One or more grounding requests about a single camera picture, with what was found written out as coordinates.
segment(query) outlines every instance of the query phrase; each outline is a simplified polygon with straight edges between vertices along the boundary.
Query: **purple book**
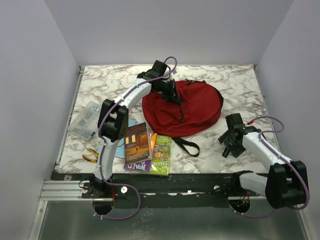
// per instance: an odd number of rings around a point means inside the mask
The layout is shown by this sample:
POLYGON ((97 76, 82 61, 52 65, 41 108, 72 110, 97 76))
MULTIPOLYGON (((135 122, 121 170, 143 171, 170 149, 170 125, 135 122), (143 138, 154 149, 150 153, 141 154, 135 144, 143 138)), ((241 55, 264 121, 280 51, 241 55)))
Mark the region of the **purple book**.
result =
POLYGON ((124 165, 124 169, 149 172, 151 168, 151 162, 152 160, 148 160, 148 161, 140 161, 137 163, 127 164, 127 165, 124 165))

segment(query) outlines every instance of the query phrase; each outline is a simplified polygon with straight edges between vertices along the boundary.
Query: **green book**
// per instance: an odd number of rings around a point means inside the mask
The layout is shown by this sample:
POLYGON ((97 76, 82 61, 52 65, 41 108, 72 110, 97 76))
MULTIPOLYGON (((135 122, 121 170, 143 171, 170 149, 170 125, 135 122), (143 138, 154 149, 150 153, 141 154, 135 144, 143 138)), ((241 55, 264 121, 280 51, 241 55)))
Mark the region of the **green book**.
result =
POLYGON ((157 135, 149 174, 169 175, 171 137, 157 135))

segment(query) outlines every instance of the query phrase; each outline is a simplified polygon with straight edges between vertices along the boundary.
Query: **white wall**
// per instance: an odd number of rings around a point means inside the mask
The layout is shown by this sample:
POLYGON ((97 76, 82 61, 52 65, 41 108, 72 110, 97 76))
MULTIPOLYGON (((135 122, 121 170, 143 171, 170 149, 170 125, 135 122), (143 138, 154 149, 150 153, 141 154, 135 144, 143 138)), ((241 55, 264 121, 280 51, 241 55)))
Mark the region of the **white wall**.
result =
POLYGON ((45 0, 81 65, 257 64, 293 0, 45 0))
POLYGON ((320 226, 319 13, 319 0, 295 0, 257 66, 269 113, 286 127, 277 135, 281 150, 307 166, 315 226, 320 226))
POLYGON ((0 239, 28 239, 79 68, 43 0, 0 2, 0 239))

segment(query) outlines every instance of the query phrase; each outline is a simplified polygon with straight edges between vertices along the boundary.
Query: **gray floor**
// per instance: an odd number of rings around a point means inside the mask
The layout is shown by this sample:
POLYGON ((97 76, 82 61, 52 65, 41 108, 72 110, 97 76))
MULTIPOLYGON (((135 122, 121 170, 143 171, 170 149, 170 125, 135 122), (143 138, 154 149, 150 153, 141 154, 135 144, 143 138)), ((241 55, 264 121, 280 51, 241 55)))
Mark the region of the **gray floor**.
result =
MULTIPOLYGON (((41 240, 305 240, 296 211, 281 209, 266 219, 248 219, 227 208, 142 208, 131 219, 100 220, 87 201, 48 202, 41 240)), ((250 213, 270 212, 265 201, 250 213)), ((132 209, 115 209, 125 216, 132 209)))

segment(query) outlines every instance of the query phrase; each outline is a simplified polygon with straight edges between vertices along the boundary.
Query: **brown book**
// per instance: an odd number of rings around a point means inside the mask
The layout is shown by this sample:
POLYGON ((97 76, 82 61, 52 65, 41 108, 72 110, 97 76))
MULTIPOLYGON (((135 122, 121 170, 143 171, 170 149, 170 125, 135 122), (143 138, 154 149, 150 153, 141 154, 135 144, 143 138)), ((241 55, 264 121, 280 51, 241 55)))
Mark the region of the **brown book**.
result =
POLYGON ((151 148, 147 124, 130 126, 124 135, 124 164, 151 160, 151 148))

